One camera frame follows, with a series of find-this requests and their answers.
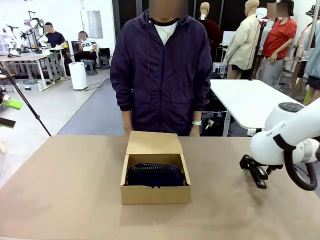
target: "dark red sweater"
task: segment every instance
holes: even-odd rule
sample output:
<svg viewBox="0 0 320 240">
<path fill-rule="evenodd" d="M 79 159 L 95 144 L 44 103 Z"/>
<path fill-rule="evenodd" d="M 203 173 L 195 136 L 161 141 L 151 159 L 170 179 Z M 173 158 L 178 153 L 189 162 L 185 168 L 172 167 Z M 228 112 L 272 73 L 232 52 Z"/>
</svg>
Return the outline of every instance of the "dark red sweater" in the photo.
<svg viewBox="0 0 320 240">
<path fill-rule="evenodd" d="M 222 43 L 223 34 L 219 26 L 212 20 L 198 20 L 205 28 L 206 34 L 208 35 L 210 46 L 211 46 L 211 58 L 212 62 L 216 60 L 216 49 L 219 47 L 219 44 Z"/>
</svg>

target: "box lid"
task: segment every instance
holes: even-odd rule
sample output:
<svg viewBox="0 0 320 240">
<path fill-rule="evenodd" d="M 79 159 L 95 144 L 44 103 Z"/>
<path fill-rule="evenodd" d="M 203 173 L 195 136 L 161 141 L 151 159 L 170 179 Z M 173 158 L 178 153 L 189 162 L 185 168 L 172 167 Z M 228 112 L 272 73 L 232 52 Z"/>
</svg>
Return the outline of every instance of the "box lid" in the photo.
<svg viewBox="0 0 320 240">
<path fill-rule="evenodd" d="M 183 151 L 177 134 L 132 131 L 126 154 L 183 154 Z"/>
</svg>

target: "open box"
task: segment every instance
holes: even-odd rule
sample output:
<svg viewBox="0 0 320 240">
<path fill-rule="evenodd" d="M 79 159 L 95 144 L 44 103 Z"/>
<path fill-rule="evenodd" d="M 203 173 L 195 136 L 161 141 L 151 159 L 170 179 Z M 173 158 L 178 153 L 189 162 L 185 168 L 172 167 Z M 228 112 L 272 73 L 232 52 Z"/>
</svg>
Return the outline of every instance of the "open box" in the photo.
<svg viewBox="0 0 320 240">
<path fill-rule="evenodd" d="M 178 166 L 185 174 L 184 186 L 129 186 L 127 169 L 136 163 L 157 163 Z M 176 134 L 132 131 L 121 177 L 122 204 L 188 204 L 191 202 L 191 182 L 181 144 Z"/>
</svg>

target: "gray stool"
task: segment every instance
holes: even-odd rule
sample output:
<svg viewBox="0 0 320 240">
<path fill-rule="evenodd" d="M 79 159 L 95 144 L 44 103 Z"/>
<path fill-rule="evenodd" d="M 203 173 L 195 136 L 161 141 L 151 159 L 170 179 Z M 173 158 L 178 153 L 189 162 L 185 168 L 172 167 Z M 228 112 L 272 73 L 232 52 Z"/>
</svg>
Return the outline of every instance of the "gray stool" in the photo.
<svg viewBox="0 0 320 240">
<path fill-rule="evenodd" d="M 99 68 L 100 69 L 110 69 L 109 59 L 107 56 L 100 56 L 99 57 Z"/>
<path fill-rule="evenodd" d="M 85 67 L 85 73 L 88 75 L 96 75 L 98 74 L 96 63 L 93 60 L 83 60 L 84 67 Z"/>
</svg>

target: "dark blue pouch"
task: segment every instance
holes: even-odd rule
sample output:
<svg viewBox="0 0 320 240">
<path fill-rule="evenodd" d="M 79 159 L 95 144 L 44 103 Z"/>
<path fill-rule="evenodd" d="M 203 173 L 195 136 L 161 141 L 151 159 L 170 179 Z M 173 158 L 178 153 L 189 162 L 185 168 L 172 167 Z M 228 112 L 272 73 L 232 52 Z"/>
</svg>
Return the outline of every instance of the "dark blue pouch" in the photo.
<svg viewBox="0 0 320 240">
<path fill-rule="evenodd" d="M 140 162 L 127 171 L 129 186 L 178 187 L 183 186 L 185 174 L 175 165 Z"/>
</svg>

